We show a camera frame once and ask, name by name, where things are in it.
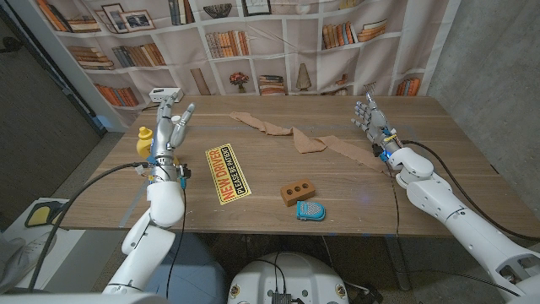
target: bowl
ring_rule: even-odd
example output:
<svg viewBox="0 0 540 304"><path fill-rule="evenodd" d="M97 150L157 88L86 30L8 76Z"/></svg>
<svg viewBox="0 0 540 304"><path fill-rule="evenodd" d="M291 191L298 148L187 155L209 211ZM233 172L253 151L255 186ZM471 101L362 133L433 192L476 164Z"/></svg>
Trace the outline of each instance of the bowl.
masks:
<svg viewBox="0 0 540 304"><path fill-rule="evenodd" d="M215 4L215 5L208 5L202 9L210 15L210 17L217 19L217 18L225 18L229 16L230 9L233 7L230 3L225 4Z"/></svg>

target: bookshelf backdrop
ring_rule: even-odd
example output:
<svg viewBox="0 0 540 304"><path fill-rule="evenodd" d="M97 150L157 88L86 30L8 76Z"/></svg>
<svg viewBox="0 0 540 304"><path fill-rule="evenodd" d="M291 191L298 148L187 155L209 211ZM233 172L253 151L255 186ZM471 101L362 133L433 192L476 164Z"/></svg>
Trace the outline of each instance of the bookshelf backdrop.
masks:
<svg viewBox="0 0 540 304"><path fill-rule="evenodd" d="M127 126L154 87L425 95L460 2L30 1ZM245 93L230 82L236 72L249 78Z"/></svg>

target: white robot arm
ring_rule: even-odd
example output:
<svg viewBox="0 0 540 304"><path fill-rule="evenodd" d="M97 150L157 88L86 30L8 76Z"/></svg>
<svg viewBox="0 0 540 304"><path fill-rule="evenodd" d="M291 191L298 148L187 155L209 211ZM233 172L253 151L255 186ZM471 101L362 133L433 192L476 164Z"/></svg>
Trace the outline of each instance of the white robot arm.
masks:
<svg viewBox="0 0 540 304"><path fill-rule="evenodd" d="M408 199L435 217L488 272L494 283L521 296L540 299L540 254L516 245L488 221L470 210L453 193L450 184L433 172L433 164L410 148L403 148L382 111L369 94L368 105L357 102L359 120L353 123L367 133L374 151L407 189ZM516 300L499 290L506 301Z"/></svg>
<svg viewBox="0 0 540 304"><path fill-rule="evenodd" d="M184 166L175 166L174 150L184 141L186 125L195 105L190 104L177 121L171 120L175 92L159 104L157 126L148 162L153 164L154 181L147 187L150 208L127 233L122 252L127 258L116 271L104 294L129 294L143 291L154 271L172 247L175 233L167 231L181 220L185 211L178 176L184 176Z"/></svg>

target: tan cloth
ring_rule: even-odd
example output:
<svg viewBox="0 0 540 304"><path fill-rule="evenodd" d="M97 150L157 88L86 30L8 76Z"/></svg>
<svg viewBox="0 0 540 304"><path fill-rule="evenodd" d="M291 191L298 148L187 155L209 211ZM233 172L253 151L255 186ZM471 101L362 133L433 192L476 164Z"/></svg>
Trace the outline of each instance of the tan cloth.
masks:
<svg viewBox="0 0 540 304"><path fill-rule="evenodd" d="M371 151L361 149L352 144L347 144L333 135L321 138L309 138L297 128L281 128L270 122L262 122L247 112L231 112L229 116L239 122L257 128L267 135L280 136L293 134L294 146L300 153L321 152L328 147L375 171L384 172L384 169L386 168L385 164L379 158L373 157Z"/></svg>

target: toy brick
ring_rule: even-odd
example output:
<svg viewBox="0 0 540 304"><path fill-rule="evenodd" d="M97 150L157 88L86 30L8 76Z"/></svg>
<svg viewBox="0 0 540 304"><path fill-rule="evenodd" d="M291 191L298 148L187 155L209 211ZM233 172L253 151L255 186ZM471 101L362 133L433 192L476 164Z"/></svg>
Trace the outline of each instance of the toy brick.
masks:
<svg viewBox="0 0 540 304"><path fill-rule="evenodd" d="M307 178L281 187L281 198L287 207L295 206L299 200L306 200L315 196L315 186Z"/></svg>

